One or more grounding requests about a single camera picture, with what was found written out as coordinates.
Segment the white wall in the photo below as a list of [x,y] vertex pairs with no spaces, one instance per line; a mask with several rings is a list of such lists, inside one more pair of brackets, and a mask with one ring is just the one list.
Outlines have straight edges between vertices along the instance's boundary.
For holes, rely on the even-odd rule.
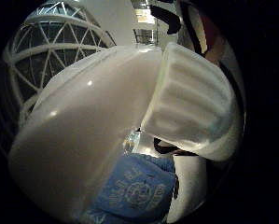
[[136,43],[133,29],[137,23],[130,0],[80,0],[81,4],[108,31],[117,45]]

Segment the dark background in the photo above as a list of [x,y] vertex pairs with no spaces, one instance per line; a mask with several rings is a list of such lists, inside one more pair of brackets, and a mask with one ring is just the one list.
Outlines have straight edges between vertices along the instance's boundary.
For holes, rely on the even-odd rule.
[[[0,56],[13,32],[42,1],[0,0]],[[195,2],[232,44],[244,74],[243,147],[216,195],[181,223],[279,223],[279,1]],[[9,178],[0,154],[0,223],[58,223]]]

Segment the printed graphic on shirt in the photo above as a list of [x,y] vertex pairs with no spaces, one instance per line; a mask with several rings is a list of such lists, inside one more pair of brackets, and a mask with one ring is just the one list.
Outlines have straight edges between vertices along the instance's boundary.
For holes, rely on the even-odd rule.
[[133,208],[136,208],[140,204],[150,200],[151,187],[144,182],[133,183],[128,187],[125,197],[127,202],[129,202]]
[[111,189],[111,193],[109,195],[109,205],[111,207],[121,207],[122,204],[120,202],[122,202],[123,195],[128,188],[128,184],[122,180],[117,180],[115,186],[116,188]]
[[163,195],[165,193],[166,186],[163,184],[159,184],[155,190],[154,196],[150,203],[148,204],[146,210],[152,210],[158,206],[159,202],[162,200]]
[[126,171],[124,173],[124,177],[126,177],[128,180],[134,180],[141,174],[142,172],[140,170],[133,167],[130,171]]

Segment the blue t-shirt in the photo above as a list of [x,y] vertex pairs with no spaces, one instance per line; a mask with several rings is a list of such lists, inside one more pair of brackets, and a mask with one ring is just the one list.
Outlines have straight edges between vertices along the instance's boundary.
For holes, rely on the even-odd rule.
[[130,153],[123,155],[87,212],[95,223],[159,223],[174,190],[174,162]]

